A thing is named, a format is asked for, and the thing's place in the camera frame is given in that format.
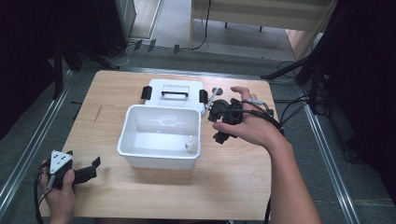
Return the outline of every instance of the hand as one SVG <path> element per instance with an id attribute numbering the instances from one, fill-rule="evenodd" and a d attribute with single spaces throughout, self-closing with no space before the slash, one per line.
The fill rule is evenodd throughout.
<path id="1" fill-rule="evenodd" d="M 239 92 L 242 101 L 249 98 L 257 100 L 256 94 L 250 93 L 248 88 L 231 87 L 231 90 Z M 243 104 L 242 107 L 246 110 L 257 110 L 253 105 L 249 104 Z M 286 138 L 274 125 L 265 119 L 248 113 L 243 114 L 243 119 L 240 124 L 230 125 L 222 122 L 215 122 L 213 123 L 213 128 L 223 133 L 233 134 L 251 144 L 265 147 L 267 150 L 273 150 L 277 148 L 279 144 L 283 144 L 283 146 L 285 146 L 284 144 L 289 144 Z"/>
<path id="2" fill-rule="evenodd" d="M 70 223 L 74 217 L 75 211 L 75 193 L 73 191 L 73 182 L 75 179 L 75 173 L 72 169 L 68 170 L 64 175 L 64 186 L 62 190 L 53 189 L 46 196 L 46 202 L 49 205 L 51 213 L 49 223 Z M 43 188 L 44 194 L 48 192 L 47 185 L 49 183 L 49 177 L 45 172 L 41 177 L 41 187 Z"/>

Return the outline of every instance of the person's right hand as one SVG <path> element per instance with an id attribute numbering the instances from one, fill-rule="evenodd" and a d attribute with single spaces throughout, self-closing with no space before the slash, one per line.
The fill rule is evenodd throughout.
<path id="1" fill-rule="evenodd" d="M 248 88 L 231 87 L 231 90 L 239 92 L 242 101 L 249 98 L 257 100 L 256 94 L 250 93 Z M 249 104 L 243 104 L 242 107 L 246 110 L 256 109 L 253 105 Z M 286 138 L 273 124 L 249 113 L 243 114 L 243 119 L 240 124 L 230 125 L 222 122 L 215 122 L 213 123 L 213 128 L 223 133 L 233 134 L 251 144 L 265 147 L 267 150 L 273 150 L 280 146 L 283 147 L 285 144 L 289 145 Z"/>

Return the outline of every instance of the wire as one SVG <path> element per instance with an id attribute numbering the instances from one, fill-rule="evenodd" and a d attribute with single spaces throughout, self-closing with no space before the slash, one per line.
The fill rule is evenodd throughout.
<path id="1" fill-rule="evenodd" d="M 34 183 L 34 199 L 35 199 L 35 219 L 37 223 L 39 224 L 44 224 L 43 218 L 40 213 L 40 204 L 43 201 L 43 199 L 52 191 L 52 189 L 47 192 L 40 200 L 40 202 L 37 199 L 37 193 L 38 193 L 38 185 L 39 185 L 39 180 L 41 180 L 41 176 L 44 174 L 44 167 L 48 166 L 50 164 L 50 159 L 46 160 L 43 164 L 40 165 L 38 168 L 39 173 L 35 175 L 35 183 Z"/>
<path id="2" fill-rule="evenodd" d="M 269 224 L 270 223 L 269 222 L 270 213 L 271 213 L 271 195 L 270 195 L 270 198 L 268 199 L 267 209 L 265 210 L 264 224 Z"/>
<path id="3" fill-rule="evenodd" d="M 202 42 L 202 44 L 194 49 L 190 49 L 190 50 L 196 50 L 199 49 L 205 42 L 206 42 L 206 38 L 207 38 L 207 22 L 209 21 L 209 12 L 210 12 L 210 6 L 212 5 L 212 0 L 209 0 L 209 7 L 207 8 L 207 15 L 206 15 L 206 23 L 205 23 L 205 38 L 204 41 Z"/>
<path id="4" fill-rule="evenodd" d="M 283 112 L 282 112 L 282 115 L 280 116 L 280 121 L 279 121 L 279 123 L 280 123 L 282 126 L 285 124 L 286 121 L 288 121 L 288 120 L 291 119 L 293 116 L 295 116 L 298 112 L 300 112 L 300 110 L 303 108 L 303 106 L 305 106 L 305 104 L 304 104 L 303 106 L 300 106 L 300 107 L 299 107 L 297 110 L 295 110 L 294 112 L 292 112 L 291 115 L 288 116 L 288 117 L 286 118 L 286 120 L 283 120 L 283 118 L 284 118 L 284 116 L 285 116 L 286 111 L 288 110 L 288 108 L 289 108 L 291 105 L 293 105 L 293 104 L 295 104 L 295 103 L 298 103 L 298 102 L 303 102 L 303 101 L 307 102 L 307 100 L 301 100 L 302 98 L 305 98 L 305 97 L 307 97 L 307 96 L 308 96 L 308 95 L 300 96 L 300 97 L 298 97 L 297 99 L 295 99 L 294 101 L 292 101 L 291 103 L 289 103 L 289 104 L 286 106 L 286 108 L 285 108 L 285 109 L 283 110 Z"/>
<path id="5" fill-rule="evenodd" d="M 129 62 L 128 48 L 130 48 L 130 47 L 133 46 L 133 45 L 134 45 L 134 44 L 128 46 L 128 47 L 125 49 L 125 54 L 126 54 L 126 56 L 127 56 L 127 61 L 126 61 L 126 63 L 114 63 L 114 62 L 112 62 L 109 58 L 107 58 L 107 56 L 106 56 L 106 59 L 107 59 L 110 63 L 112 63 L 112 64 L 114 64 L 114 65 L 116 65 L 116 66 L 124 66 L 125 64 L 127 64 L 127 63 Z"/>
<path id="6" fill-rule="evenodd" d="M 268 115 L 265 112 L 257 111 L 257 110 L 246 110 L 246 109 L 227 109 L 227 110 L 221 110 L 218 112 L 214 112 L 214 115 L 218 114 L 225 114 L 225 113 L 234 113 L 234 112 L 239 112 L 239 113 L 248 113 L 251 115 L 254 115 L 256 117 L 262 118 L 273 124 L 282 134 L 283 134 L 283 128 L 282 124 L 277 122 L 274 118 L 272 118 L 270 115 Z"/>
<path id="7" fill-rule="evenodd" d="M 43 202 L 43 200 L 47 197 L 47 195 L 49 195 L 49 193 L 53 190 L 54 188 L 50 189 L 46 194 L 44 194 L 44 196 L 40 199 L 40 202 L 38 202 L 38 206 L 40 206 L 40 204 Z"/>
<path id="8" fill-rule="evenodd" d="M 277 71 L 279 71 L 280 70 L 280 65 L 282 64 L 282 63 L 295 63 L 295 61 L 283 61 L 283 62 L 281 62 L 281 63 L 279 63 L 278 65 L 277 65 Z M 288 77 L 288 78 L 296 78 L 297 77 L 297 74 L 296 74 L 296 72 L 294 71 L 295 69 L 293 69 L 292 70 L 292 72 L 293 72 L 293 74 L 294 74 L 294 77 L 289 77 L 289 76 L 287 76 L 287 74 L 285 74 L 285 75 L 283 75 L 284 77 Z"/>
<path id="9" fill-rule="evenodd" d="M 261 112 L 267 113 L 267 112 L 266 112 L 265 110 L 263 110 L 261 107 L 255 105 L 255 104 L 253 104 L 253 103 L 251 103 L 251 102 L 249 102 L 249 101 L 244 100 L 244 101 L 242 101 L 242 103 L 246 103 L 246 104 L 248 104 L 248 105 L 253 105 L 253 106 L 256 107 L 257 109 L 259 109 Z M 268 105 L 267 105 L 266 103 L 262 103 L 262 104 L 265 106 L 265 109 L 266 109 L 266 110 L 269 110 L 269 107 L 268 107 Z"/>
<path id="10" fill-rule="evenodd" d="M 294 101 L 295 100 L 274 100 L 274 103 L 286 104 L 286 103 L 291 103 L 291 102 L 294 102 Z"/>
<path id="11" fill-rule="evenodd" d="M 303 109 L 304 106 L 305 105 L 301 105 L 295 111 L 293 111 L 286 119 L 282 120 L 282 125 L 285 124 L 289 119 L 294 117 L 296 114 L 298 114 L 298 112 L 300 112 L 300 110 Z"/>

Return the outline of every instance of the black handle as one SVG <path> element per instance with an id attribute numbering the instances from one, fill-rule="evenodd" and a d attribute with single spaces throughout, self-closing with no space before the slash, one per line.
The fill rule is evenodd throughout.
<path id="1" fill-rule="evenodd" d="M 185 95 L 186 97 L 189 97 L 189 93 L 188 92 L 184 92 L 184 91 L 162 91 L 161 94 L 162 95 L 165 95 L 165 94 L 177 94 L 177 95 Z"/>

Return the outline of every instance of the white storage box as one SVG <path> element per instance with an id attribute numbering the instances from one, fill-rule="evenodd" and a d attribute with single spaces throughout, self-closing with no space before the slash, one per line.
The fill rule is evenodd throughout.
<path id="1" fill-rule="evenodd" d="M 117 151 L 133 167 L 190 170 L 201 151 L 201 114 L 191 108 L 132 105 Z"/>

